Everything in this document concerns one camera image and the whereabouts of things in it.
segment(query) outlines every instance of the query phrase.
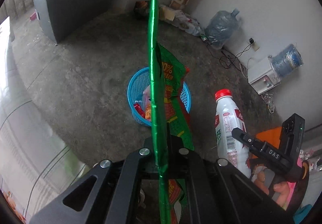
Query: blue trash basket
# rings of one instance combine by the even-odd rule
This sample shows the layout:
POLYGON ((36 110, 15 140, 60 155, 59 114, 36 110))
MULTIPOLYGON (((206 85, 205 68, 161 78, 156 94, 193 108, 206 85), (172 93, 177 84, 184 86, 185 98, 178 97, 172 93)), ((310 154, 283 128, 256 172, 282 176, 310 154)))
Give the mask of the blue trash basket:
MULTIPOLYGON (((149 67, 143 68, 135 73, 131 78, 130 83, 128 84, 128 104, 130 105, 132 116, 137 123, 148 127, 151 126, 151 122, 140 116, 140 114, 134 108, 134 103, 135 101, 142 100, 143 91, 149 84, 149 67)), ((191 107, 191 95, 185 82, 183 83, 183 89, 180 94, 180 99, 182 100, 187 112, 189 113, 191 107)))

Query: gray floor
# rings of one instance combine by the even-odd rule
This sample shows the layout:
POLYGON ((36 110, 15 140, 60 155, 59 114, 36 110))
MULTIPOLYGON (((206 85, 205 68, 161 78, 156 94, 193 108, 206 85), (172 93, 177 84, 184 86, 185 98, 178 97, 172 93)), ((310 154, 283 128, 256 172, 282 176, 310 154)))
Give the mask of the gray floor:
MULTIPOLYGON (((103 14, 55 46, 37 20, 29 20, 32 12, 13 25, 13 52, 22 80, 49 124, 89 165, 104 158, 118 161, 140 148, 150 129, 132 118, 126 90, 132 75, 148 64, 147 21, 103 14)), ((251 134, 280 125, 278 115, 268 112, 242 74, 222 68, 199 38, 160 22, 158 40, 190 68, 185 81, 192 97, 191 129, 195 150, 203 158, 217 157, 212 149, 213 94, 219 89, 232 91, 251 134)), ((151 199, 146 215, 158 212, 155 187, 154 182, 144 183, 151 199)))

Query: metal screw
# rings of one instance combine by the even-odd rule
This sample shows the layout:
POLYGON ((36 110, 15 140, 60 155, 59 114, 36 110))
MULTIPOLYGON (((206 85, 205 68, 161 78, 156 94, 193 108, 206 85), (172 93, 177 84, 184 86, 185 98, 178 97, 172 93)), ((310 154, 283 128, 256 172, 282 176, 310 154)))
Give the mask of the metal screw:
POLYGON ((108 168, 110 165, 111 165, 111 161, 109 160, 103 160, 99 163, 99 165, 102 167, 102 168, 108 168))
POLYGON ((141 148, 139 151, 140 155, 146 156, 150 154, 150 150, 148 148, 141 148))
POLYGON ((181 155, 188 155, 189 150, 188 150, 188 149, 186 149, 186 148, 181 148, 181 149, 179 149, 179 153, 180 153, 181 155))
POLYGON ((228 161, 225 160, 225 159, 218 159, 217 161, 218 165, 221 166, 221 167, 225 167, 228 165, 228 161))

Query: basket rim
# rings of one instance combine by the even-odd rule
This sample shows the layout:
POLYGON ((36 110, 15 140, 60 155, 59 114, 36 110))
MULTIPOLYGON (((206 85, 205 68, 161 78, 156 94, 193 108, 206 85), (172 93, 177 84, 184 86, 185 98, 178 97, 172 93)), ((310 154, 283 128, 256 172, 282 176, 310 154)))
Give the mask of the basket rim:
MULTIPOLYGON (((132 113, 134 113, 134 115, 142 123, 144 123, 145 125, 152 126, 150 121, 147 121, 145 118, 142 118, 141 115, 137 112, 137 110, 134 108, 133 102, 132 102, 132 100, 130 98, 130 96, 131 96, 131 88, 132 88, 132 85, 133 85, 136 77, 138 77, 142 73, 145 73, 148 70, 149 70, 149 67, 142 68, 132 76, 132 78, 131 78, 131 80, 130 80, 130 82, 128 84, 128 95, 127 95, 127 97, 128 97, 128 104, 129 104, 129 106, 131 108, 132 113)), ((189 113, 190 108, 191 108, 191 95, 190 95, 190 91, 188 89, 188 86, 187 86, 187 84, 185 82, 183 82, 183 88, 185 89, 186 94, 187 94, 187 108, 186 108, 186 110, 189 113)))

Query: barcode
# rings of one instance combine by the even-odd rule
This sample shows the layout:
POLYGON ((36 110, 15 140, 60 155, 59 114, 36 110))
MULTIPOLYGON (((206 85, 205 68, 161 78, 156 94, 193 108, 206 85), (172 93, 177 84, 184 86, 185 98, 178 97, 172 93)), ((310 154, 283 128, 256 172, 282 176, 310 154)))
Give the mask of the barcode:
POLYGON ((236 149, 235 139, 232 136, 227 137, 227 149, 236 149))

